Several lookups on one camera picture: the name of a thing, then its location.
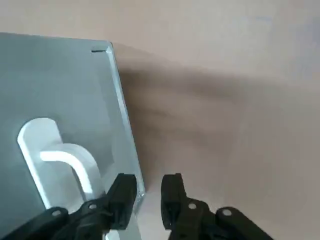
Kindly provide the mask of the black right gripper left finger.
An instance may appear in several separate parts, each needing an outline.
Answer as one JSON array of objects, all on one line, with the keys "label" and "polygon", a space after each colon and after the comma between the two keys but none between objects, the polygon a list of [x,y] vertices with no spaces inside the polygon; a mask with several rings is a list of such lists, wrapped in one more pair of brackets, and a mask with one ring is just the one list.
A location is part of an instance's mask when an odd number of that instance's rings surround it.
[{"label": "black right gripper left finger", "polygon": [[108,192],[85,201],[75,212],[51,207],[3,237],[5,240],[102,240],[127,229],[137,196],[137,179],[119,173]]}]

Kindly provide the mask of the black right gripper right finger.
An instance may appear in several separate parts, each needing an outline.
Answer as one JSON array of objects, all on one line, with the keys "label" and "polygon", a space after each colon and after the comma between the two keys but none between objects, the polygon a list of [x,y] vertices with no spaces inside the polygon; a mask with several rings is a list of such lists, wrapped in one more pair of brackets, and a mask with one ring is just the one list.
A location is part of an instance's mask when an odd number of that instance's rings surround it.
[{"label": "black right gripper right finger", "polygon": [[161,217],[170,240],[272,240],[238,209],[227,206],[212,212],[207,203],[189,198],[180,173],[161,182]]}]

